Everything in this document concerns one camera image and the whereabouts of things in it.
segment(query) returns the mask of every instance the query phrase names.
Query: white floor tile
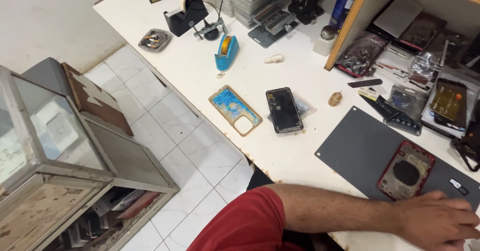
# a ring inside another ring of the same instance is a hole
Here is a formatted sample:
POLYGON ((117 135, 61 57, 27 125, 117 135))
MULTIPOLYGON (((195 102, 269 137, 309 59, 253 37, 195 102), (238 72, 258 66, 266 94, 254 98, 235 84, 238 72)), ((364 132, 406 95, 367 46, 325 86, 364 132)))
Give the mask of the white floor tile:
POLYGON ((213 190, 213 186, 177 147, 160 162, 180 187, 152 222, 162 237, 170 232, 213 190))
POLYGON ((137 55, 130 51, 128 46, 123 46, 105 59, 105 63, 123 82, 127 82, 132 76, 146 67, 137 55))
POLYGON ((120 251, 154 251, 162 242, 162 238, 148 221, 121 249, 120 251))
POLYGON ((121 85, 117 90, 112 92, 111 95, 117 100, 129 125, 147 112, 145 107, 142 106, 125 85, 121 85))
POLYGON ((177 146, 149 113, 145 113, 130 127, 135 140, 147 146, 158 161, 177 146))
POLYGON ((225 201, 213 190, 197 207, 165 238, 170 251, 185 251, 202 229, 225 207, 225 201))
POLYGON ((120 78, 118 78, 105 62, 89 70, 85 76, 108 93, 112 93, 123 84, 120 78))
POLYGON ((127 86, 147 110, 171 92, 169 88, 164 87, 162 83, 160 83, 148 67, 143 68, 125 82, 125 86, 127 86))
POLYGON ((245 192, 253 174, 254 170, 248 165, 247 158, 243 157, 215 186, 215 190, 227 203, 230 203, 245 192))
POLYGON ((203 122, 178 147, 187 155, 207 180, 216 186, 243 157, 231 143, 203 122))
POLYGON ((156 249, 155 251, 170 251, 165 242, 162 242, 156 249))
POLYGON ((202 122, 173 92, 159 101, 149 112, 176 144, 202 122))

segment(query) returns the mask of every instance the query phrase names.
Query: silicone mat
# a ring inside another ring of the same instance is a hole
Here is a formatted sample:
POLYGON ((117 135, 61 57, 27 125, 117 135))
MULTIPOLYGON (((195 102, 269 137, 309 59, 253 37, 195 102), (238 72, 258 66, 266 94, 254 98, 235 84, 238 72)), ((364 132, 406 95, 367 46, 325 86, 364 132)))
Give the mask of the silicone mat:
MULTIPOLYGON (((405 140, 408 139, 353 106, 314 155, 368 198, 392 201, 377 189, 377 181, 405 140)), ((440 158, 435 156, 435 159, 421 193, 439 189, 449 198, 468 200, 477 209, 480 184, 440 158), (450 179, 459 182, 469 193, 463 196, 450 179)))

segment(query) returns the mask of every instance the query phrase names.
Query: phone repair desk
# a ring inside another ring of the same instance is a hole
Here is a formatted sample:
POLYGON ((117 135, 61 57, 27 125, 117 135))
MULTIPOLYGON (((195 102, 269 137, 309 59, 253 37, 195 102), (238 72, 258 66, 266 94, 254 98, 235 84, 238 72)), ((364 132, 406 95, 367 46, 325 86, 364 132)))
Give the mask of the phone repair desk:
MULTIPOLYGON (((273 181, 317 186, 364 197, 354 186, 314 156, 315 151, 352 106, 355 105, 382 120, 380 114, 357 94, 358 89, 347 86, 347 83, 354 79, 335 69, 323 69, 327 57, 312 51, 321 28, 327 25, 330 19, 335 1, 323 2, 326 13, 317 19, 315 25, 299 25, 268 49, 250 39, 247 36, 249 30, 234 18, 222 15, 228 32, 237 37, 240 45, 237 58, 222 79, 216 78, 219 71, 214 59, 220 39, 200 40, 194 37, 194 30, 190 29, 181 37, 174 36, 160 53, 148 52, 138 47, 139 40, 150 29, 168 30, 163 12, 177 8, 179 0, 162 0, 154 4, 150 4, 148 0, 102 0, 93 8, 141 55, 145 63, 157 70, 155 75, 174 89, 187 106, 201 118, 207 119, 206 122, 212 123, 214 129, 224 134, 225 139, 230 140, 273 181), (275 54, 283 54, 284 61, 263 63, 266 57, 275 54), (229 85, 263 118, 263 122, 247 136, 240 136, 208 100, 224 85, 229 85), (265 92, 286 86, 312 104, 317 111, 303 119, 303 131, 279 135, 267 119, 269 108, 265 92), (340 90, 343 94, 340 104, 329 106, 329 97, 340 90)), ((217 13, 209 5, 206 6, 209 11, 206 20, 216 21, 217 13)), ((382 85, 374 88, 387 97, 393 82, 378 73, 374 78, 383 80, 382 85)), ((451 156, 450 151, 447 151, 450 140, 427 128, 423 128, 420 137, 397 129, 396 131, 480 181, 480 173, 467 172, 460 162, 451 156)), ((417 250, 402 239, 388 234, 337 232, 331 235, 345 250, 417 250)))

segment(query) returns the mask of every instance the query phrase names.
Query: person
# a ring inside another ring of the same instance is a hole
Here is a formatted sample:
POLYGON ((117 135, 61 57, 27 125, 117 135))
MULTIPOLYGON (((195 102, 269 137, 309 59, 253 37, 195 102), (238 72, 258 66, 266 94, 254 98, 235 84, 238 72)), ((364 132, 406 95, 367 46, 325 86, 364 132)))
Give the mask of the person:
POLYGON ((187 251, 313 250, 311 242, 285 239, 292 231, 297 238, 304 233, 384 232, 426 251, 463 251, 465 239, 480 238, 479 223, 466 200, 448 199, 438 190, 384 202, 310 186, 267 184, 226 205, 187 251))

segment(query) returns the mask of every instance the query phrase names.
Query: red shirt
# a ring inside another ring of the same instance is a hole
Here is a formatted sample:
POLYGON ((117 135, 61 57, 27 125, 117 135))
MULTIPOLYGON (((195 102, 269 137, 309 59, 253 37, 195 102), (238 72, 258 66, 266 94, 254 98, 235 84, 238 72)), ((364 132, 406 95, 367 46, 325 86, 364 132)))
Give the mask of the red shirt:
POLYGON ((282 200, 272 189, 258 187, 226 205, 187 251, 303 251, 297 245, 282 242, 284 226, 282 200))

